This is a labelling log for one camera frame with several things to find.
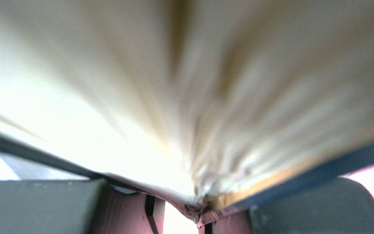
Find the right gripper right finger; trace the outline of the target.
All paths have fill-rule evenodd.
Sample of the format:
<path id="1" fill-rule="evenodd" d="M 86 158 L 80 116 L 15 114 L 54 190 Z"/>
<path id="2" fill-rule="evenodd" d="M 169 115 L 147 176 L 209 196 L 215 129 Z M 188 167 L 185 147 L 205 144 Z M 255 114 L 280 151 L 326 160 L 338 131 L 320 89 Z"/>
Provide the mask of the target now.
<path id="1" fill-rule="evenodd" d="M 200 234 L 374 234 L 374 198 L 339 177 L 199 227 Z"/>

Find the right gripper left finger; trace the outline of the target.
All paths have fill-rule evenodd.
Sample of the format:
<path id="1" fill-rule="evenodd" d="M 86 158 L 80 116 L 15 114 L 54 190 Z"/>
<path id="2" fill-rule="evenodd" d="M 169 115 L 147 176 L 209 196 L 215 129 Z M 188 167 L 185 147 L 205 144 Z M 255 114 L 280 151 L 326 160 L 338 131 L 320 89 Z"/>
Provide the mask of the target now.
<path id="1" fill-rule="evenodd" d="M 0 234 L 161 234 L 164 211 L 103 180 L 0 181 Z"/>

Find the blue grey book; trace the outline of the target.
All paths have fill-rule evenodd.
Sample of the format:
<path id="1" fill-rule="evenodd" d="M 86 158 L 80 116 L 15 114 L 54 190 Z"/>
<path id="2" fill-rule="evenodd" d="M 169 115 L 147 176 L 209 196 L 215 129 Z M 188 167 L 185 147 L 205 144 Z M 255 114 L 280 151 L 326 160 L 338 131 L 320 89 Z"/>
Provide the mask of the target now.
<path id="1" fill-rule="evenodd" d="M 374 144 L 374 0 L 0 0 L 0 137 L 197 220 Z"/>

